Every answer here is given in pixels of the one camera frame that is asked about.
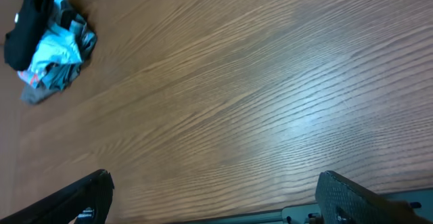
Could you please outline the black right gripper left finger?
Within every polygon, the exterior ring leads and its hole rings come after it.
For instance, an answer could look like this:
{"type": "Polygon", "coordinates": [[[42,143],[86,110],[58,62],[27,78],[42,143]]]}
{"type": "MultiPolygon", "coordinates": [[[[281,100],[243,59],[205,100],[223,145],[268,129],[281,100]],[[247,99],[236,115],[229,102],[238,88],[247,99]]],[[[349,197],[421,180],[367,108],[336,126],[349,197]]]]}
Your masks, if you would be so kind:
{"type": "Polygon", "coordinates": [[[1,220],[11,224],[105,223],[113,199],[111,174],[99,169],[1,220]]]}

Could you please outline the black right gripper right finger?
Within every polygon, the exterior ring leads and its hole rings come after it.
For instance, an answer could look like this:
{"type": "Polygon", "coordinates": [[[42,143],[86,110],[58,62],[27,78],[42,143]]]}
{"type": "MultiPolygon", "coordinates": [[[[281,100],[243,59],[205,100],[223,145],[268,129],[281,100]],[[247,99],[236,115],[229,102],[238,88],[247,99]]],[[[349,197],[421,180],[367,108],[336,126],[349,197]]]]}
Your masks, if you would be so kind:
{"type": "Polygon", "coordinates": [[[320,173],[315,199],[325,224],[430,224],[408,202],[387,200],[334,171],[320,173]]]}

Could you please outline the black t-shirt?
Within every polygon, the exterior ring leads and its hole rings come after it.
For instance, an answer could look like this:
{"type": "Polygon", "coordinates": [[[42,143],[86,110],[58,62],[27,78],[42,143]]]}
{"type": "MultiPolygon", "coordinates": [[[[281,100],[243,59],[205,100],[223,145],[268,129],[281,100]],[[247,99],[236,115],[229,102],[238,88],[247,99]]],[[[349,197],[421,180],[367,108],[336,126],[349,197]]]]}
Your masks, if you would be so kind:
{"type": "Polygon", "coordinates": [[[52,9],[53,0],[23,0],[14,29],[5,35],[5,63],[15,71],[30,66],[52,9]]]}

